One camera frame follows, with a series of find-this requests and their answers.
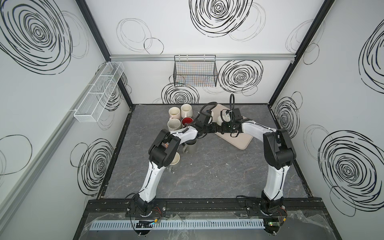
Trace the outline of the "tall grey mug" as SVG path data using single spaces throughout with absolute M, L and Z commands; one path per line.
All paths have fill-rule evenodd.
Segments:
M 178 152 L 176 152 L 174 159 L 172 160 L 172 162 L 169 165 L 169 172 L 170 173 L 173 173 L 179 167 L 180 161 L 181 161 L 181 156 Z

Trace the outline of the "pink mug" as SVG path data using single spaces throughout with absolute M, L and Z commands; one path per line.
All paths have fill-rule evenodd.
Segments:
M 178 119 L 180 120 L 181 119 L 181 110 L 180 108 L 178 107 L 171 107 L 168 111 L 169 113 L 169 120 L 172 120 L 172 119 Z

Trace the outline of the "small white mug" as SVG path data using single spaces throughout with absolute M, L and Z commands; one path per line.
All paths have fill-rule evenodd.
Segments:
M 226 124 L 230 123 L 230 121 L 231 121 L 230 114 L 227 113 L 226 111 L 224 111 L 224 112 L 221 111 L 221 112 L 219 113 L 219 116 L 218 116 L 218 118 L 217 118 L 216 123 L 217 123 L 219 126 L 221 126 L 223 123 L 226 123 Z

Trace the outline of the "wide grey mug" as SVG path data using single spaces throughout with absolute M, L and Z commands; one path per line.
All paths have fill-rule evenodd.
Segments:
M 183 147 L 183 153 L 194 154 L 197 151 L 197 142 L 197 139 L 185 142 Z

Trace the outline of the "white ribbed mug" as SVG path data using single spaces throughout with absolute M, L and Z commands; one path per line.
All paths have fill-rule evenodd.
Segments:
M 194 121 L 191 117 L 185 117 L 181 120 L 182 126 L 185 127 L 186 125 L 191 124 Z

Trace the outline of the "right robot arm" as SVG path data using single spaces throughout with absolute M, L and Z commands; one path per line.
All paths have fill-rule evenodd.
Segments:
M 260 208 L 265 215 L 272 215 L 283 205 L 287 173 L 297 157 L 295 148 L 287 130 L 269 128 L 245 119 L 235 107 L 234 94 L 230 95 L 229 103 L 230 109 L 218 117 L 218 132 L 230 134 L 232 138 L 244 133 L 263 142 L 264 158 L 269 167 Z

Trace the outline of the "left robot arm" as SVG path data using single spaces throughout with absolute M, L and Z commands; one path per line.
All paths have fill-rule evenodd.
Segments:
M 141 215 L 151 214 L 162 174 L 174 160 L 179 145 L 195 141 L 209 133 L 213 126 L 212 109 L 217 105 L 216 102 L 205 104 L 192 123 L 176 131 L 163 129 L 155 138 L 148 151 L 149 167 L 143 186 L 133 195 L 133 202 Z

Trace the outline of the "white mug with handle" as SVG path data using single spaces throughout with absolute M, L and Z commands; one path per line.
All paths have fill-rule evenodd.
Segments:
M 181 118 L 192 118 L 193 117 L 193 108 L 190 104 L 183 104 L 181 106 Z

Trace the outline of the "speckled cream mug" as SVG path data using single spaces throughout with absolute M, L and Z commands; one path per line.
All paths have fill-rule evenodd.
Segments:
M 182 124 L 181 124 L 181 121 L 179 119 L 171 118 L 167 122 L 167 127 L 168 127 L 168 130 L 170 132 L 172 132 L 172 131 L 180 130 L 182 128 Z

